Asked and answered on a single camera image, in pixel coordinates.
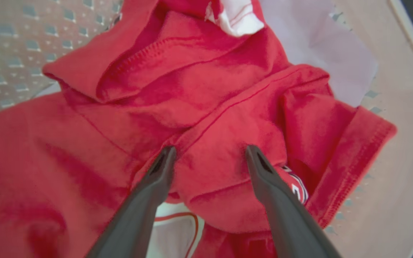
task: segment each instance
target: red fabric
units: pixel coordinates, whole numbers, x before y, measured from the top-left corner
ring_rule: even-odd
[[[208,224],[196,258],[275,256],[249,144],[331,221],[395,127],[336,101],[328,74],[288,63],[269,28],[233,38],[201,3],[126,1],[110,31],[46,65],[62,93],[0,112],[0,257],[84,256],[166,145],[167,201]]]

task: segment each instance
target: laundry basket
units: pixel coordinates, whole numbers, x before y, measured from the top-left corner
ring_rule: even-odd
[[[348,258],[413,253],[413,51],[385,1],[337,0],[380,63],[362,105],[394,122],[398,136],[346,200],[326,234]],[[0,0],[0,110],[55,82],[44,64],[104,31],[121,7],[112,0]]]

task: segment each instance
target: laundry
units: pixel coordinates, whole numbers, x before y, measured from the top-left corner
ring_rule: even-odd
[[[287,183],[291,168],[329,224],[396,128],[334,99],[326,72],[288,62],[259,3],[242,5],[252,15],[127,0],[109,31],[44,67],[61,93],[0,112],[0,257],[83,257],[168,145],[167,202],[205,220],[194,258],[275,256],[249,144]]]

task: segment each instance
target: red garment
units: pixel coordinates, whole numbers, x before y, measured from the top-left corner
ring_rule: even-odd
[[[275,255],[249,144],[331,221],[396,128],[336,101],[328,74],[288,63],[269,28],[234,38],[204,21],[207,4],[126,1],[110,31],[46,65],[62,93],[0,112],[0,257],[84,256],[166,145],[167,201],[208,224],[196,258]]]

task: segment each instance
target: crumpled red cloth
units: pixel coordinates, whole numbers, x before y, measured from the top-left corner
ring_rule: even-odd
[[[61,93],[0,112],[0,257],[83,257],[167,145],[167,201],[207,224],[195,258],[276,256],[249,144],[303,180],[321,227],[333,219],[395,126],[335,100],[267,26],[234,38],[207,5],[126,1],[110,31],[44,67]]]

